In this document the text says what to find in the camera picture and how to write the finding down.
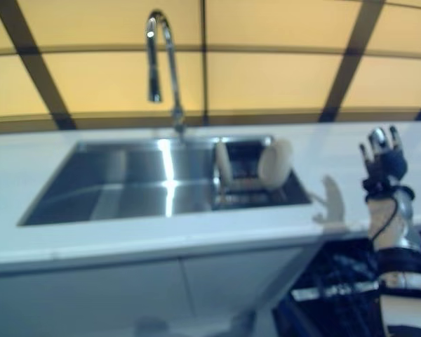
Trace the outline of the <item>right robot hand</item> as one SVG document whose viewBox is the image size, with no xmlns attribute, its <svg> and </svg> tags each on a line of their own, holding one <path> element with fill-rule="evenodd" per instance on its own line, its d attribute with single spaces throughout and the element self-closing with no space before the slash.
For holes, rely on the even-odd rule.
<svg viewBox="0 0 421 337">
<path fill-rule="evenodd" d="M 359 145 L 367 177 L 365 185 L 395 185 L 406 175 L 407 161 L 403 153 L 401 137 L 395 126 L 389 127 L 389 135 L 382 127 L 374 128 L 367 137 L 369 148 Z"/>
</svg>

